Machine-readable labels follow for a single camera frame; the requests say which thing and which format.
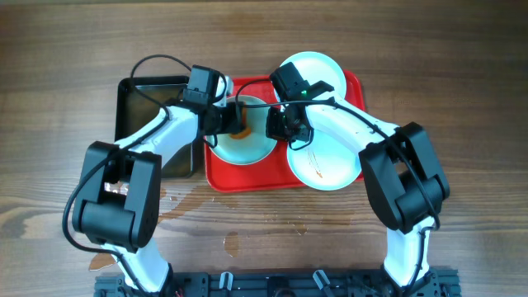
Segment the orange green scrub sponge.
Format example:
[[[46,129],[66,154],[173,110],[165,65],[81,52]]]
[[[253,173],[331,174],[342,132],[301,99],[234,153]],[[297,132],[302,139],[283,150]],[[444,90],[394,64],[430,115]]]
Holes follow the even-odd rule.
[[[252,133],[251,127],[247,124],[247,114],[248,110],[246,108],[242,109],[242,130],[236,134],[229,134],[231,139],[244,139]]]

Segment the light blue plate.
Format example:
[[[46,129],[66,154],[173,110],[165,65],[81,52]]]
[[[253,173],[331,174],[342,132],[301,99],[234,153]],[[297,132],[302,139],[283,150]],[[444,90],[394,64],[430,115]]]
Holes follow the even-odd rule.
[[[280,65],[284,66],[287,63],[292,63],[300,76],[310,85],[324,81],[334,87],[335,93],[340,96],[337,100],[339,103],[345,101],[347,94],[345,74],[339,64],[329,56],[319,52],[305,51],[293,54]]]
[[[266,137],[266,120],[269,107],[247,110],[247,126],[251,133],[242,139],[234,139],[230,134],[219,134],[218,144],[213,154],[222,161],[234,165],[249,165],[260,162],[275,148],[277,141]]]
[[[313,189],[340,190],[361,175],[357,155],[318,130],[314,132],[310,145],[299,150],[288,148],[286,156],[294,175]]]

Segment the light blue plate bottom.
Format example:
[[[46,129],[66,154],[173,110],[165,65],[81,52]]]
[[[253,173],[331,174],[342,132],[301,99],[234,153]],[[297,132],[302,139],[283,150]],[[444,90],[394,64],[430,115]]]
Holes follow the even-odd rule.
[[[361,175],[357,155],[318,130],[314,132],[310,145],[299,150],[288,148],[286,156],[294,175],[313,189],[340,190]]]

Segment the light blue plate top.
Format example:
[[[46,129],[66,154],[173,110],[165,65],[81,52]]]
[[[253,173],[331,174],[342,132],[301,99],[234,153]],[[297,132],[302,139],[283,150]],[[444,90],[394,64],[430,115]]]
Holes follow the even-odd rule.
[[[340,96],[337,100],[339,103],[345,101],[347,94],[345,74],[339,64],[329,56],[319,52],[305,51],[293,54],[280,65],[284,66],[287,63],[292,63],[300,76],[310,85],[324,81],[334,87],[335,93]]]

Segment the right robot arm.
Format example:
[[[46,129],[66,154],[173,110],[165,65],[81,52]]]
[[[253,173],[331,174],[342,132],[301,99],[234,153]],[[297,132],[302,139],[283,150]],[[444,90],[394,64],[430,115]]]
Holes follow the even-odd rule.
[[[275,104],[266,135],[301,142],[289,149],[288,163],[306,186],[334,191],[364,178],[370,207],[388,230],[384,270],[402,290],[415,290],[429,270],[429,235],[450,194],[424,128],[384,122],[329,98]]]

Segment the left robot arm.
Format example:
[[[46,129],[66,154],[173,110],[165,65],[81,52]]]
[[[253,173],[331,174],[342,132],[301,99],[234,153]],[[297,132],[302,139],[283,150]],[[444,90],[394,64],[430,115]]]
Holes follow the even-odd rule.
[[[241,103],[161,106],[131,136],[87,148],[79,183],[64,209],[63,232],[79,250],[112,255],[125,276],[121,294],[177,294],[172,267],[153,239],[162,169],[198,138],[241,131],[243,108]]]

